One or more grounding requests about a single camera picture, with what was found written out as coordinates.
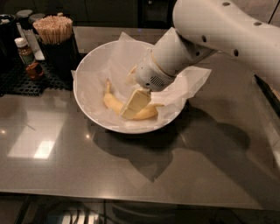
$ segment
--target condiment bottle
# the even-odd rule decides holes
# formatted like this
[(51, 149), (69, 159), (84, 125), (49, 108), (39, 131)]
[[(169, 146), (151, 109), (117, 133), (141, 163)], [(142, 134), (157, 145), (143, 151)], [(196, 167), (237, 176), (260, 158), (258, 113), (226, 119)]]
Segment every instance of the condiment bottle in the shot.
[(32, 49), (27, 45), (27, 41), (24, 38), (16, 38), (15, 43), (18, 54), (25, 64), (25, 71), (33, 81), (39, 80), (44, 72), (36, 61)]
[(36, 34), (32, 29), (31, 21), (37, 19), (37, 17), (42, 18), (44, 14), (33, 14), (32, 10), (20, 10), (17, 12), (17, 21), (19, 22), (18, 29), (22, 32), (22, 38), (28, 41), (28, 45), (33, 50), (36, 60), (44, 60), (44, 54), (42, 53)]

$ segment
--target reflective surface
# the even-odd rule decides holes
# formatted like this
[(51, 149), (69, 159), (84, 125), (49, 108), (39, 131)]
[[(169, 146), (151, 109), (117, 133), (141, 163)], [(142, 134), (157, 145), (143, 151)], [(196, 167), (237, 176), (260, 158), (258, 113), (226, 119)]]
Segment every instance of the reflective surface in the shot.
[(279, 120), (253, 74), (223, 53), (157, 131), (105, 130), (72, 92), (0, 98), (0, 191), (280, 209)]

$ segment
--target black cable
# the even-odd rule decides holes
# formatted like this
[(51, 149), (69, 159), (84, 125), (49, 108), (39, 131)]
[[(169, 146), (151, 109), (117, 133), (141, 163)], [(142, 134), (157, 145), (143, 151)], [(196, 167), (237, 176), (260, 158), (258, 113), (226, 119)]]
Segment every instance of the black cable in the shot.
[(257, 75), (255, 75), (255, 81), (259, 88), (262, 90), (264, 96), (270, 103), (271, 107), (274, 109), (278, 117), (280, 117), (280, 102), (275, 96), (275, 94), (272, 92), (270, 86)]
[(36, 13), (38, 13), (38, 10), (37, 10), (37, 7), (36, 7), (36, 4), (35, 4), (34, 0), (32, 0), (32, 2), (33, 2)]
[(107, 224), (106, 200), (103, 201), (104, 224)]
[(111, 217), (109, 217), (109, 216), (107, 216), (107, 215), (105, 216), (105, 215), (102, 214), (102, 213), (99, 213), (99, 216), (100, 216), (100, 217), (103, 217), (104, 220), (107, 219), (107, 220), (113, 222), (114, 224), (122, 224), (121, 222), (118, 222), (118, 221), (116, 221), (116, 220), (113, 220)]
[(245, 224), (245, 222), (243, 222), (238, 216), (236, 213), (234, 213), (231, 209), (228, 209), (228, 208), (219, 208), (216, 210), (215, 214), (214, 214), (214, 217), (213, 219), (211, 220), (210, 223), (213, 223), (213, 224), (217, 224), (219, 222), (217, 222), (217, 216), (218, 216), (218, 212), (219, 211), (226, 211), (226, 212), (229, 212), (231, 213), (239, 222), (240, 224)]
[(25, 197), (25, 200), (24, 200), (22, 206), (20, 207), (20, 210), (17, 214), (17, 218), (16, 218), (14, 224), (21, 224), (23, 222), (26, 212), (29, 208), (29, 205), (31, 204), (31, 201), (32, 201), (31, 195), (27, 195)]
[(73, 224), (77, 224), (78, 223), (79, 217), (80, 217), (80, 210), (78, 209), (77, 210), (77, 217), (76, 217), (76, 220), (73, 222)]
[(278, 9), (279, 4), (280, 4), (280, 0), (279, 0), (278, 3), (276, 4), (276, 7), (275, 7), (275, 9), (273, 10), (273, 12), (272, 12), (272, 14), (271, 14), (271, 17), (270, 17), (270, 19), (269, 19), (269, 24), (270, 24), (272, 18), (274, 17), (274, 14), (276, 13), (276, 11), (277, 11), (277, 9)]
[(88, 6), (87, 6), (87, 1), (86, 0), (84, 0), (84, 4), (85, 4), (85, 7), (86, 7), (87, 25), (90, 25), (89, 17), (88, 17)]

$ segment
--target parchment paper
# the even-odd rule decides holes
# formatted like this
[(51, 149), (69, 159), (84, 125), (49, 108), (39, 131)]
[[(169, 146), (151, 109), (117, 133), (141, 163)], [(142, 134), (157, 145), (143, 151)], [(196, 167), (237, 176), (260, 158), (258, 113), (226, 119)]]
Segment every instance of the parchment paper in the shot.
[(105, 45), (93, 50), (80, 63), (74, 76), (74, 92), (85, 114), (101, 126), (122, 133), (144, 133), (170, 123), (185, 106), (186, 100), (205, 84), (211, 70), (190, 66), (164, 91), (151, 94), (151, 103), (163, 103), (157, 108), (158, 116), (142, 121), (129, 121), (107, 109), (102, 101), (105, 81), (112, 82), (112, 93), (126, 102), (138, 85), (126, 82), (131, 68), (152, 48), (122, 33), (114, 47)]

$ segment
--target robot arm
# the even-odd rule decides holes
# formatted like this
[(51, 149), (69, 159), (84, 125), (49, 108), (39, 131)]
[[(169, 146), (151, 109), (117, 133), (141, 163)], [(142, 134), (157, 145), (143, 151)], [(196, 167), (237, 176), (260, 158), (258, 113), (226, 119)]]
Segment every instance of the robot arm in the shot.
[[(178, 0), (173, 23), (175, 28), (136, 65), (135, 79), (143, 88), (162, 91), (183, 68), (216, 51), (245, 63), (273, 88), (280, 88), (278, 27), (248, 16), (230, 0)], [(132, 96), (125, 107), (133, 101)]]

